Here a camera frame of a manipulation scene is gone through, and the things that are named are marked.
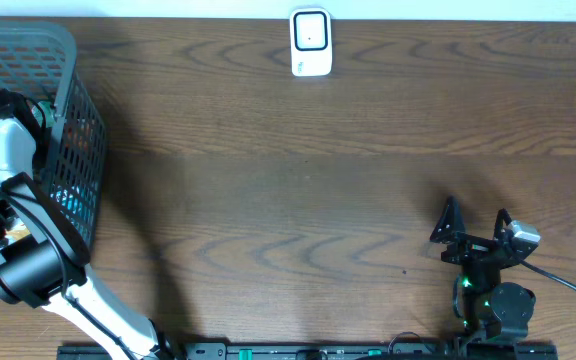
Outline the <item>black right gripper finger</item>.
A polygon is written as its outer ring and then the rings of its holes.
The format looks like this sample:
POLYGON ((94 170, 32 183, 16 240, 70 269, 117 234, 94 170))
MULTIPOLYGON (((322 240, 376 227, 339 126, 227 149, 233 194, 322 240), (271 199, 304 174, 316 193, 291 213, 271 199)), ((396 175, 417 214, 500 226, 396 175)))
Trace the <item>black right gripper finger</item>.
POLYGON ((433 243, 451 244, 457 242, 465 233, 466 227, 459 203, 454 196, 449 196, 429 240, 433 243))
POLYGON ((510 216, 509 212, 502 208, 497 212, 495 224, 494 224, 494 232, 493 232, 493 239, 499 240, 502 237, 502 230, 506 225, 509 225, 512 222, 512 217, 510 216))

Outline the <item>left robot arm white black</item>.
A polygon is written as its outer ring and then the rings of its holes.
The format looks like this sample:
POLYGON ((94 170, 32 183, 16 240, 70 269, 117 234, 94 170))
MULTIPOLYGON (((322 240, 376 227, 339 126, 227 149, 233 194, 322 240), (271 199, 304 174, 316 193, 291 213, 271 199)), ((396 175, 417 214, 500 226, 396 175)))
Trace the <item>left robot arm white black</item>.
POLYGON ((81 234, 35 177, 45 165, 48 117, 39 104, 0 90, 0 299, 72 323, 113 359, 178 359, 154 322, 96 276, 81 234))

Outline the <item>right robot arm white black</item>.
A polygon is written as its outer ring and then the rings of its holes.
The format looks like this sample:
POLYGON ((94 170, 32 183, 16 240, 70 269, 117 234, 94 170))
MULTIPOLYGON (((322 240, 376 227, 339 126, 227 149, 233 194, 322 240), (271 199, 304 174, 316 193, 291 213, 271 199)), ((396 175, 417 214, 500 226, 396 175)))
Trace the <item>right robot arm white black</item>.
POLYGON ((461 268, 454 285, 453 311, 465 321, 462 347, 512 344, 528 335, 535 295, 521 285, 502 281, 501 271, 519 265, 540 240, 534 226, 512 219, 505 209, 498 211, 490 239, 471 235, 457 199, 447 198, 430 241, 446 246, 442 261, 461 268))

